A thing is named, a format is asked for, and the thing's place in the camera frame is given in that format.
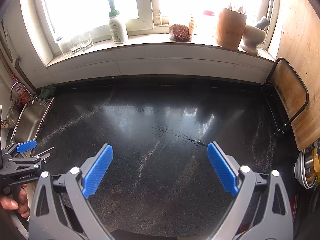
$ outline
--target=red lid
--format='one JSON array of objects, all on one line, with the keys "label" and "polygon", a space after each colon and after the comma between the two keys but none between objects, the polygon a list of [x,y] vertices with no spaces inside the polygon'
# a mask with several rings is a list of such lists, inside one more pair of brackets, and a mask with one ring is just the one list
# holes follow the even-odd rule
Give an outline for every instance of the red lid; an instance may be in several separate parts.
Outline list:
[{"label": "red lid", "polygon": [[209,11],[209,10],[204,10],[204,11],[202,12],[202,14],[208,15],[208,16],[214,16],[214,12],[213,12],[213,11]]}]

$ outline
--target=finger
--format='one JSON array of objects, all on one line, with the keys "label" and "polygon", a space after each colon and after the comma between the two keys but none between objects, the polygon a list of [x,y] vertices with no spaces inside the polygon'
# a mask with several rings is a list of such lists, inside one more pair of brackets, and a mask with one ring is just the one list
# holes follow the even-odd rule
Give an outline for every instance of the finger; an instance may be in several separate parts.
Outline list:
[{"label": "finger", "polygon": [[0,196],[0,204],[5,210],[16,210],[19,207],[16,201],[6,196]]},{"label": "finger", "polygon": [[24,213],[28,212],[28,210],[29,210],[28,200],[23,204],[20,203],[19,208],[17,209],[19,214],[24,214]]},{"label": "finger", "polygon": [[25,203],[27,200],[27,193],[23,188],[20,189],[20,192],[18,194],[18,200],[21,204]]},{"label": "finger", "polygon": [[28,210],[25,213],[21,214],[21,216],[23,218],[27,218],[28,216],[30,216],[30,208],[28,207]]}]

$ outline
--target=wooden cutting board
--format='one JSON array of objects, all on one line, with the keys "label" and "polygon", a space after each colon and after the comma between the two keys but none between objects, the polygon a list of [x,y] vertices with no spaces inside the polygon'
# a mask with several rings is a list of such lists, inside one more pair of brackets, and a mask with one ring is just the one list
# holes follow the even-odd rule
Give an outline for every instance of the wooden cutting board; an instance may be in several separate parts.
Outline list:
[{"label": "wooden cutting board", "polygon": [[[310,100],[293,121],[297,147],[302,150],[320,137],[320,19],[308,0],[281,0],[284,19],[277,57],[284,57],[306,84]],[[304,104],[303,88],[286,66],[280,63],[273,83],[289,117]]]}]

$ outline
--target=screw head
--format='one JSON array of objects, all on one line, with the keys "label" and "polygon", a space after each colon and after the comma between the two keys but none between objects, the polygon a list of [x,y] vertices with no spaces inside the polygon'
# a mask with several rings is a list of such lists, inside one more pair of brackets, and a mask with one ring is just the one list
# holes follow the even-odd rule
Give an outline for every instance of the screw head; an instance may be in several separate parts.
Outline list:
[{"label": "screw head", "polygon": [[280,175],[280,172],[277,170],[272,170],[272,175],[278,177]]},{"label": "screw head", "polygon": [[248,173],[250,171],[250,168],[246,165],[241,166],[240,169],[243,173]]},{"label": "screw head", "polygon": [[42,178],[46,178],[48,176],[49,176],[49,172],[47,172],[47,171],[44,171],[44,172],[41,173],[41,177]]},{"label": "screw head", "polygon": [[77,174],[77,173],[79,173],[79,171],[80,171],[80,169],[78,167],[73,167],[70,170],[71,174]]}]

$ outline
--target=white bottle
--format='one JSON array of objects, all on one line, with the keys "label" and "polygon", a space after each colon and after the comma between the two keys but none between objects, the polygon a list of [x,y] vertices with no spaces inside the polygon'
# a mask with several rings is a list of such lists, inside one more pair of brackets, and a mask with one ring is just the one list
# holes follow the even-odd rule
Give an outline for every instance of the white bottle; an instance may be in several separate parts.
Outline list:
[{"label": "white bottle", "polygon": [[114,0],[108,0],[111,12],[109,12],[109,28],[114,43],[125,43],[129,40],[125,20],[120,12],[115,9]]}]

